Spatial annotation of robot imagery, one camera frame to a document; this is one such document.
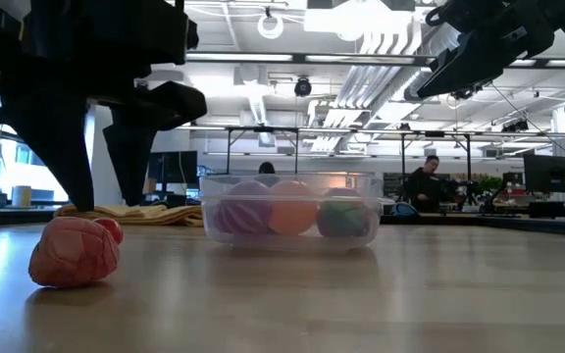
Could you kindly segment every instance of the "table surface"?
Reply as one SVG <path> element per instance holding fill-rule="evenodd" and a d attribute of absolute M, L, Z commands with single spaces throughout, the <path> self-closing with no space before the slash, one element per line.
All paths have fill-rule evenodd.
<path fill-rule="evenodd" d="M 0 352 L 565 351 L 565 236 L 381 227 L 310 255 L 126 227 L 115 273 L 53 290 L 27 275 L 41 230 L 0 228 Z"/>

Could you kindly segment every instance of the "plastic container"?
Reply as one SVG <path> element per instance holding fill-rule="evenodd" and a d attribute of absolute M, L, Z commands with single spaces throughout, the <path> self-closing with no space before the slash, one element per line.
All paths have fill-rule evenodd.
<path fill-rule="evenodd" d="M 345 251 L 377 235 L 383 181 L 351 175 L 205 176 L 206 234 L 237 247 Z"/>

